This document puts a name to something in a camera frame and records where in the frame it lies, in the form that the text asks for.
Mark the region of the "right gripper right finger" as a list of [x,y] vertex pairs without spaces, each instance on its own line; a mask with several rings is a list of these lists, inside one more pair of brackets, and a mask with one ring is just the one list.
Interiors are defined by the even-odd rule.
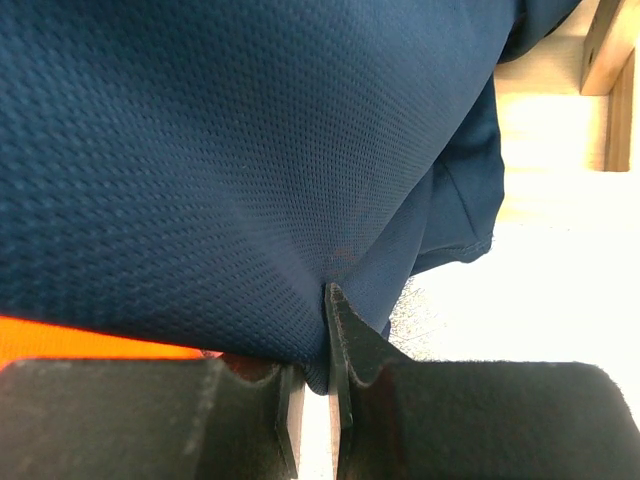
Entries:
[[639,430],[600,368],[419,362],[325,289],[339,479],[635,479]]

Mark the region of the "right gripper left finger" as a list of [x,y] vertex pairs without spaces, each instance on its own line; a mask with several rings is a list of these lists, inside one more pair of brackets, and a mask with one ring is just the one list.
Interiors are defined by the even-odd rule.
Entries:
[[1,372],[5,479],[293,479],[304,380],[292,365],[19,360]]

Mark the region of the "bright orange mesh shorts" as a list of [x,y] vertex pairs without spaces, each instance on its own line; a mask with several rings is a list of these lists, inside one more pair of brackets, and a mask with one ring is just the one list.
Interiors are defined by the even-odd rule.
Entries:
[[1,317],[1,368],[26,359],[186,360],[221,355],[221,352],[202,352],[183,346]]

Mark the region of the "navy blue shorts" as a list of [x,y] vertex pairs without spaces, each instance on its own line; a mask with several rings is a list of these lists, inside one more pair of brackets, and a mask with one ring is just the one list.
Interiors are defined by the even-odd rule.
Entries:
[[490,250],[493,73],[572,1],[5,1],[1,312],[296,363]]

